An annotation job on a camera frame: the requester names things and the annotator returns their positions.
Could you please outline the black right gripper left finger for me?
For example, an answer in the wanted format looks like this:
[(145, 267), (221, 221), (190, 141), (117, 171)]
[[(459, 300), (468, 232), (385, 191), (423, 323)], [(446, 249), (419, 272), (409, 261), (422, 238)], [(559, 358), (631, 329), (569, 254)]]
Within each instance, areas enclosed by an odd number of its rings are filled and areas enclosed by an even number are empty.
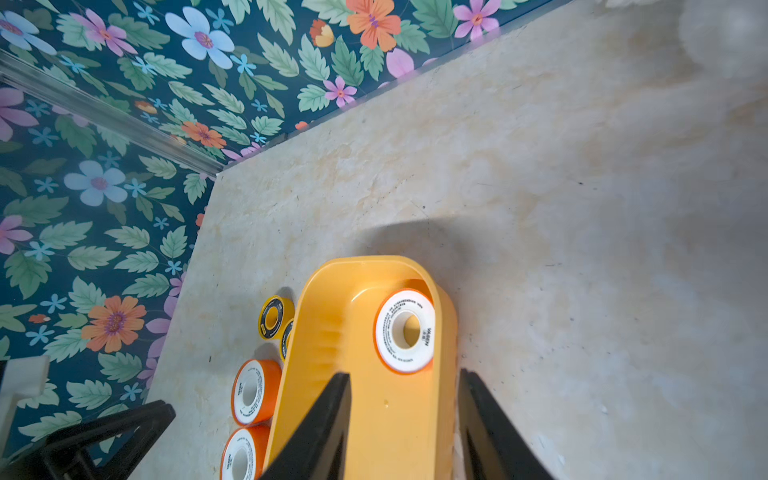
[(351, 379), (336, 373), (261, 479), (343, 479)]

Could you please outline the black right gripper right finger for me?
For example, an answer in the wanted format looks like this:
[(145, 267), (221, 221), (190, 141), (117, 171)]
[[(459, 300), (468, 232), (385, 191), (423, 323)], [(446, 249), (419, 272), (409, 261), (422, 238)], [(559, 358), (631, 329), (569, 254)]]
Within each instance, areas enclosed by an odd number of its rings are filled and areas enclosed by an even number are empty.
[(553, 479), (481, 377), (467, 369), (459, 375), (458, 411), (468, 479)]

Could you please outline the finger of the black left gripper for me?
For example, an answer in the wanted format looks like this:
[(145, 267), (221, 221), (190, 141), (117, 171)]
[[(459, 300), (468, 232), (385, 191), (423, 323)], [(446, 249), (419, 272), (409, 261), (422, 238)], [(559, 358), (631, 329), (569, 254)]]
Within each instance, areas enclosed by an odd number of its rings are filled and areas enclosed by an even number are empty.
[[(172, 405), (158, 400), (57, 431), (42, 447), (44, 469), (49, 474), (130, 474), (175, 418)], [(91, 446), (119, 435), (127, 442), (118, 453), (96, 463)]]

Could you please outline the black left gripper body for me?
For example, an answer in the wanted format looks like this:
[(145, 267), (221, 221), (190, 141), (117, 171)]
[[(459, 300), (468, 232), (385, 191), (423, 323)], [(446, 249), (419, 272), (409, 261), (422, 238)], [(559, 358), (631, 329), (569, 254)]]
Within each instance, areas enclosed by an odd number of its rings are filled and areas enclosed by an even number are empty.
[(1, 470), (7, 480), (98, 480), (100, 469), (82, 445), (46, 444)]

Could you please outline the yellow plastic storage box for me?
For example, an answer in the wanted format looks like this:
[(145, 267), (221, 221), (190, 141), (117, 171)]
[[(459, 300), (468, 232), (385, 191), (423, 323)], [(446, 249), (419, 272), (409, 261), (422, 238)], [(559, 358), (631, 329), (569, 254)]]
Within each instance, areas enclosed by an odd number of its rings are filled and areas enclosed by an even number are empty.
[[(436, 312), (433, 360), (413, 374), (386, 366), (374, 338), (385, 300), (403, 289), (422, 293)], [(303, 451), (287, 452), (290, 438), (332, 376), (346, 373), (351, 412), (345, 478), (451, 478), (457, 332), (450, 297), (411, 259), (349, 257), (321, 266), (299, 297), (266, 463), (304, 457)]]

